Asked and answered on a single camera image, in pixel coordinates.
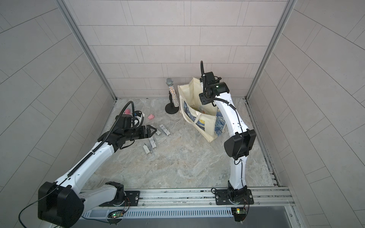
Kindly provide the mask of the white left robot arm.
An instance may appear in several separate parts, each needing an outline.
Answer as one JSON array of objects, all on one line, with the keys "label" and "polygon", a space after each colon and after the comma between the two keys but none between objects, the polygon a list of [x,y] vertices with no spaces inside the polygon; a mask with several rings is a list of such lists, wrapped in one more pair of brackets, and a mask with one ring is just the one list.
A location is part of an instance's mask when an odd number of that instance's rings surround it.
[{"label": "white left robot arm", "polygon": [[143,125],[144,115],[127,102],[111,129],[102,134],[92,149],[69,171],[54,182],[45,182],[38,193],[38,218],[64,228],[72,227],[94,207],[123,206],[123,214],[132,205],[121,183],[109,181],[89,192],[82,189],[94,172],[125,143],[152,137],[157,129]]}]

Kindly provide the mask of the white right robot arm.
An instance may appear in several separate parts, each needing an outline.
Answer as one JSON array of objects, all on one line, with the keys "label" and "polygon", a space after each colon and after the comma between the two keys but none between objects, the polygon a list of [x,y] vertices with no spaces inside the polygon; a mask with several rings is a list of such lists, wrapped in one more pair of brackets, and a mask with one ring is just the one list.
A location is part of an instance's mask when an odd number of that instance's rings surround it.
[{"label": "white right robot arm", "polygon": [[224,150],[231,159],[228,190],[233,195],[243,194],[247,191],[246,161],[256,139],[256,132],[249,129],[242,120],[225,83],[201,82],[201,86],[202,93],[199,96],[202,104],[217,106],[229,131],[230,137],[224,142]]}]

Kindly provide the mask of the canvas bag starry night print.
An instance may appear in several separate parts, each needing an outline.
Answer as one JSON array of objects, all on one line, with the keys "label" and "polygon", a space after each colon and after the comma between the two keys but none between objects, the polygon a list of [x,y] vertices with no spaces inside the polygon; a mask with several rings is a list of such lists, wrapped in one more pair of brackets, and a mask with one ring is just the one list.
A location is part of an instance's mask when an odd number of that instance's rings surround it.
[{"label": "canvas bag starry night print", "polygon": [[180,112],[186,122],[193,125],[208,142],[219,137],[223,133],[226,123],[218,107],[211,103],[205,105],[201,103],[200,80],[192,78],[189,84],[179,85],[178,92]]}]

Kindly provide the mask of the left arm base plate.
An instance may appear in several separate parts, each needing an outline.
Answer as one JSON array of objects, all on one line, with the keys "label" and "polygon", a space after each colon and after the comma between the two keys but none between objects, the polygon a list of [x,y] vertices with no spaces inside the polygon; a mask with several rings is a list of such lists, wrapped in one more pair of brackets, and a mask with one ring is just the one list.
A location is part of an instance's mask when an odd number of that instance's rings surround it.
[{"label": "left arm base plate", "polygon": [[109,202],[100,204],[100,207],[122,207],[137,206],[140,197],[140,191],[118,191]]}]

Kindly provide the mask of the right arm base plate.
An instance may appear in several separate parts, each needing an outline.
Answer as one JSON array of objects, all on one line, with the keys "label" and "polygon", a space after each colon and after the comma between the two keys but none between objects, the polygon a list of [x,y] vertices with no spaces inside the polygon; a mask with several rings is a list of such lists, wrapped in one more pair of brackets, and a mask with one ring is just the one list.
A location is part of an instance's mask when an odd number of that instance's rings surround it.
[{"label": "right arm base plate", "polygon": [[215,195],[217,205],[253,205],[254,199],[252,191],[247,188],[234,190],[232,188],[216,189],[211,192]]}]

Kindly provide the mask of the clear compass case small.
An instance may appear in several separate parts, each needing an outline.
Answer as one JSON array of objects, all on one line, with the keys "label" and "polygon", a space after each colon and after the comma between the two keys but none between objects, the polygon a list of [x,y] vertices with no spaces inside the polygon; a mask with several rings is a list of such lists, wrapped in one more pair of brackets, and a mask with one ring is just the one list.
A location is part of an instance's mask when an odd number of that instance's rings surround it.
[{"label": "clear compass case small", "polygon": [[151,151],[149,150],[148,146],[146,144],[143,145],[143,149],[145,151],[146,154],[150,154]]}]

